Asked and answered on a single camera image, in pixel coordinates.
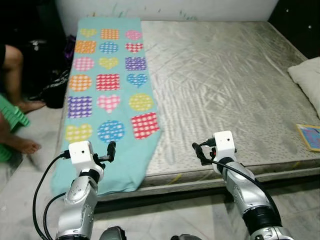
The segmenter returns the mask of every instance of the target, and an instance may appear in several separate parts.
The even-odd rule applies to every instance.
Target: purple square
[[[87,118],[92,115],[92,97],[90,96],[69,96],[68,97],[68,118]]]
[[[125,58],[125,69],[129,71],[146,70],[147,64],[144,57],[131,56]]]

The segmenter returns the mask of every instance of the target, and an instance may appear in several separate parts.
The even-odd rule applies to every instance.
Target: black cable
[[[52,165],[59,159],[59,158],[70,158],[70,153],[68,150],[64,151],[64,153],[61,153],[59,156],[57,156],[55,159],[52,160],[52,162],[49,164],[49,166],[46,168],[46,170],[44,171],[38,186],[35,189],[34,195],[33,195],[33,202],[32,202],[32,220],[33,220],[33,224],[34,224],[34,228],[36,230],[36,232],[39,234],[39,236],[43,239],[43,240],[48,240],[46,238],[46,236],[44,235],[44,233],[41,231],[39,225],[38,225],[38,221],[37,221],[37,215],[36,215],[36,203],[37,203],[37,196],[38,196],[38,192],[39,189],[41,187],[41,184],[43,183],[47,173],[49,172],[49,169],[52,167]]]
[[[45,232],[45,235],[46,237],[49,239],[49,240],[53,240],[50,233],[49,233],[49,230],[48,230],[48,226],[47,226],[47,214],[48,214],[48,210],[49,210],[49,207],[50,205],[58,198],[64,196],[66,193],[61,193],[57,196],[55,196],[54,198],[52,198],[48,204],[46,205],[45,209],[44,209],[44,213],[43,213],[43,228],[44,228],[44,232]]]
[[[231,170],[231,171],[233,171],[233,172],[241,175],[242,177],[246,178],[247,180],[249,180],[249,181],[250,181],[251,183],[253,183],[254,185],[256,185],[256,186],[265,194],[266,198],[269,200],[269,202],[270,202],[270,204],[271,204],[271,206],[272,206],[272,208],[273,208],[276,216],[278,217],[279,222],[281,223],[281,216],[280,216],[279,210],[278,210],[278,208],[277,208],[274,200],[272,199],[272,197],[270,196],[270,194],[265,190],[265,188],[261,185],[261,183],[260,183],[258,180],[253,180],[252,178],[250,178],[250,177],[247,176],[246,174],[242,173],[241,171],[239,171],[239,170],[237,170],[237,169],[235,169],[235,168],[233,168],[233,167],[231,167],[231,166],[228,166],[228,165],[225,165],[225,164],[223,164],[223,163],[220,163],[220,162],[218,162],[218,161],[213,161],[213,160],[211,160],[211,159],[208,159],[208,158],[206,158],[205,156],[201,156],[201,155],[198,155],[198,154],[197,154],[197,157],[198,157],[200,160],[202,159],[203,161],[210,161],[212,164],[216,164],[216,165],[221,166],[221,167],[223,167],[223,168],[229,169],[229,170]]]

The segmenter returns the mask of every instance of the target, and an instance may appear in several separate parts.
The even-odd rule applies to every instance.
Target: mattress
[[[192,143],[226,130],[237,160],[260,181],[320,173],[320,154],[307,150],[295,127],[320,119],[287,73],[306,58],[268,22],[141,25],[163,132],[140,189],[102,201],[221,187]]]

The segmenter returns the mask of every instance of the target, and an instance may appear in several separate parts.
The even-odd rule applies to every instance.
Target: patterned towel
[[[79,21],[67,96],[61,151],[89,140],[102,156],[116,141],[115,160],[106,164],[99,194],[136,190],[161,134],[138,18]],[[75,177],[71,160],[60,160],[53,193],[68,190]]]

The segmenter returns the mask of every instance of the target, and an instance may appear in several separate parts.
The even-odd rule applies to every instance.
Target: green stool
[[[8,100],[6,100],[0,94],[0,112],[3,114],[4,118],[10,124],[10,130],[12,130],[16,125],[21,124],[23,126],[28,126],[29,119],[20,111],[17,106],[13,106]],[[12,151],[0,144],[0,162],[8,161],[12,156]]]

